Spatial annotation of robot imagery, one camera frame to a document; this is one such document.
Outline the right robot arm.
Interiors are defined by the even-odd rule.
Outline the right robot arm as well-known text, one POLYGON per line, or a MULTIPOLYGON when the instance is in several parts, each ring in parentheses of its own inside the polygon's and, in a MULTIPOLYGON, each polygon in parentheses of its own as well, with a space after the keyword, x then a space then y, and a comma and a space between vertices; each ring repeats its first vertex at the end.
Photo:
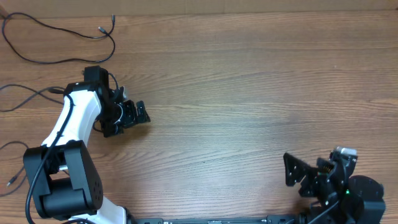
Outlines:
POLYGON ((336 147, 315 167, 289 153, 283 156, 285 183, 300 184, 301 197, 316 198, 309 209, 289 223, 380 223, 386 210, 384 187, 376 180, 354 175, 355 149, 336 147))

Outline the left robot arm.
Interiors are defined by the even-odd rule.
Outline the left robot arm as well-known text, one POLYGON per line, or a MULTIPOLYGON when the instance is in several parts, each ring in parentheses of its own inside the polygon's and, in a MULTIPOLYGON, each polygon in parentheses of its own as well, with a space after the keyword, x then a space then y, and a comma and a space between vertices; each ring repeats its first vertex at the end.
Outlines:
POLYGON ((110 88, 113 75, 106 69, 86 67, 83 76, 82 82, 70 83, 61 91, 64 106, 50 135, 24 153, 29 223, 33 222, 31 204, 41 218, 63 223, 135 223, 128 209, 104 196, 87 144, 95 123, 108 138, 148 123, 150 117, 144 102, 129 100, 124 87, 110 88))

